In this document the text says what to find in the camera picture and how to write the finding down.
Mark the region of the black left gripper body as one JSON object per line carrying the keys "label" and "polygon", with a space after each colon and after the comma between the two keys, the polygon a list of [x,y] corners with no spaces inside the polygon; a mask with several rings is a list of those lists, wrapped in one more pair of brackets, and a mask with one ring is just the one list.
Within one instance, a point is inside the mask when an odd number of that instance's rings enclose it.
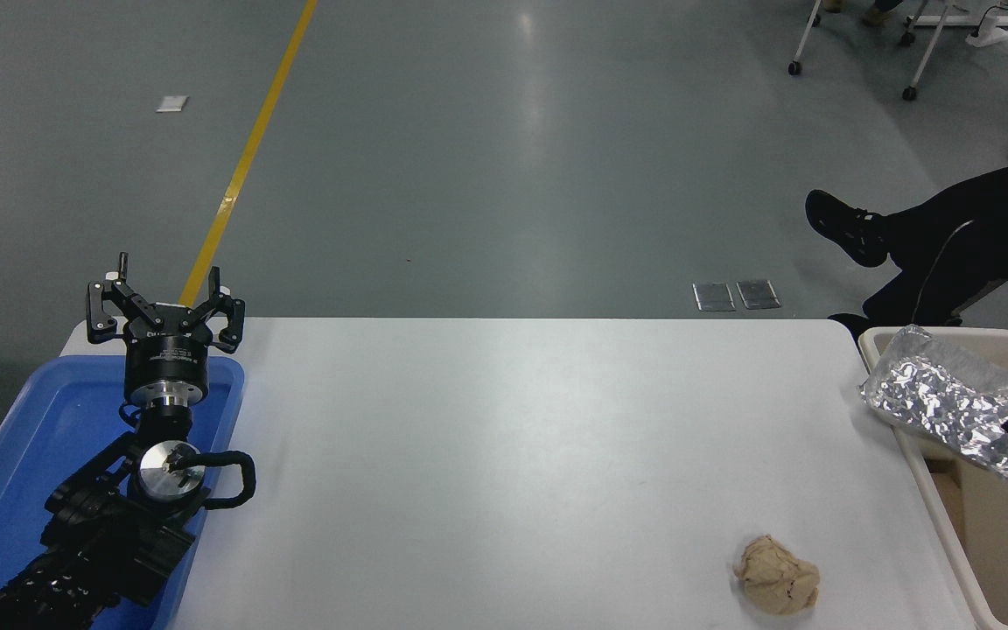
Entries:
{"label": "black left gripper body", "polygon": [[211,330],[180,304],[156,304],[155,320],[129,316],[123,326],[125,356],[124,399],[145,408],[157,399],[175,395],[181,406],[199,403],[209,391],[208,342]]}

